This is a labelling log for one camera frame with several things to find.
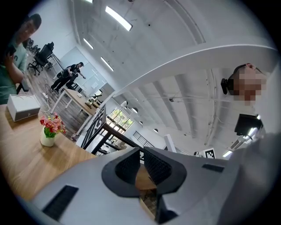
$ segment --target flower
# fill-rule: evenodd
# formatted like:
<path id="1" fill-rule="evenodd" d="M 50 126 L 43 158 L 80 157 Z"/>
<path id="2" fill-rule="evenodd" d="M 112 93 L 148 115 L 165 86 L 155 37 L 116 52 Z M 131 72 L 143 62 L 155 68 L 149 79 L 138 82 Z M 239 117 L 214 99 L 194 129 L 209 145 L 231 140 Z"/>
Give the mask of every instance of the flower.
<path id="1" fill-rule="evenodd" d="M 40 123 L 45 126 L 44 133 L 46 137 L 53 138 L 58 133 L 66 133 L 65 125 L 63 124 L 61 118 L 54 114 L 55 116 L 51 119 L 50 116 L 47 118 L 42 116 L 40 118 Z"/>

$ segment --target table leg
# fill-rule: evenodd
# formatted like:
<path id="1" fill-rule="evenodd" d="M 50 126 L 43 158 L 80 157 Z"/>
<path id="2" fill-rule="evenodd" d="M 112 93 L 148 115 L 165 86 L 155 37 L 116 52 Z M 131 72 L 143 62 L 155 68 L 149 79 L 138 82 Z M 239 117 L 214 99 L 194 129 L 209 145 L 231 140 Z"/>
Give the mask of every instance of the table leg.
<path id="1" fill-rule="evenodd" d="M 52 108 L 52 110 L 51 110 L 51 114 L 53 114 L 54 109 L 57 107 L 58 102 L 60 101 L 60 99 L 63 97 L 64 94 L 65 94 L 65 91 L 63 91 L 63 92 L 61 93 L 61 95 L 58 97 L 56 103 L 54 104 L 54 106 L 53 106 L 53 108 Z"/>
<path id="2" fill-rule="evenodd" d="M 72 102 L 72 99 L 70 99 L 70 101 L 67 103 L 67 105 L 65 106 L 65 109 L 67 109 L 67 107 L 69 106 L 69 104 Z"/>
<path id="3" fill-rule="evenodd" d="M 82 124 L 82 126 L 77 131 L 76 135 L 78 135 L 81 132 L 81 130 L 84 128 L 84 126 L 86 126 L 87 123 L 89 122 L 89 120 L 92 119 L 92 118 L 93 118 L 93 116 L 90 116 L 90 115 L 88 116 L 88 118 L 85 120 L 85 122 Z"/>

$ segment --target black office chair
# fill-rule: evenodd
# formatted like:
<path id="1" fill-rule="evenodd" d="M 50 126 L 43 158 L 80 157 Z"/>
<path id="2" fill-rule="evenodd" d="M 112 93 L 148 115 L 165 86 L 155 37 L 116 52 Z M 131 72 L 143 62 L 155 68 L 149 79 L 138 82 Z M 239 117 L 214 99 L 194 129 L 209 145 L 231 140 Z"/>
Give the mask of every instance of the black office chair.
<path id="1" fill-rule="evenodd" d="M 27 67 L 27 69 L 29 68 L 33 68 L 34 72 L 35 72 L 35 76 L 36 76 L 36 71 L 38 71 L 38 75 L 40 75 L 40 71 L 39 71 L 39 66 L 41 67 L 42 71 L 43 71 L 43 66 L 45 66 L 48 63 L 48 58 L 49 56 L 53 53 L 53 49 L 54 49 L 54 43 L 49 43 L 49 44 L 45 44 L 43 49 L 37 53 L 34 56 L 33 63 L 29 63 L 29 66 Z"/>
<path id="2" fill-rule="evenodd" d="M 21 89 L 24 92 L 28 92 L 29 91 L 29 86 L 27 85 L 26 81 L 23 79 L 22 82 L 19 84 L 18 88 L 17 88 L 17 94 L 19 94 L 19 92 L 21 91 Z"/>

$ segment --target white box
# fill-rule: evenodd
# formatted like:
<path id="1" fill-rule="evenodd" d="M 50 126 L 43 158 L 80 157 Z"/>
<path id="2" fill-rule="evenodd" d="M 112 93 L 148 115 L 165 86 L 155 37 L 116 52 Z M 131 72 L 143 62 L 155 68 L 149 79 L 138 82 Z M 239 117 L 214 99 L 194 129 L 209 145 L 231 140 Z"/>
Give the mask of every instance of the white box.
<path id="1" fill-rule="evenodd" d="M 11 94 L 7 107 L 13 121 L 37 115 L 40 111 L 40 103 L 35 95 Z"/>

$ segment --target wooden floor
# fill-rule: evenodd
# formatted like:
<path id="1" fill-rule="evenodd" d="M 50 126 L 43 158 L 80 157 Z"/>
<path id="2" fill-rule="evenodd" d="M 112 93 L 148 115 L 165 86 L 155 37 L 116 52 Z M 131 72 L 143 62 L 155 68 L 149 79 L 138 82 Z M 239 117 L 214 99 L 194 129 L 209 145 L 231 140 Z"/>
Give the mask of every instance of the wooden floor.
<path id="1" fill-rule="evenodd" d="M 32 62 L 33 55 L 28 57 L 27 65 L 29 62 Z M 50 86 L 54 83 L 53 77 L 55 76 L 53 71 L 43 70 L 40 75 L 34 76 L 34 70 L 29 68 L 25 72 L 25 80 L 29 86 L 29 91 L 24 92 L 20 91 L 19 94 L 34 94 L 38 101 L 41 104 L 41 110 L 47 111 L 47 100 L 42 95 L 42 92 L 45 92 L 49 97 L 49 106 L 50 111 L 57 101 L 59 94 L 52 92 Z M 55 112 L 62 118 L 62 121 L 65 124 L 66 134 L 65 136 L 70 139 L 73 133 L 76 133 L 81 125 L 84 123 L 88 115 L 85 112 L 81 112 L 80 108 L 74 103 L 71 102 L 67 109 L 65 109 L 66 104 L 69 102 L 70 98 L 64 96 L 59 104 L 56 107 Z M 50 111 L 44 113 L 46 116 L 51 116 Z"/>

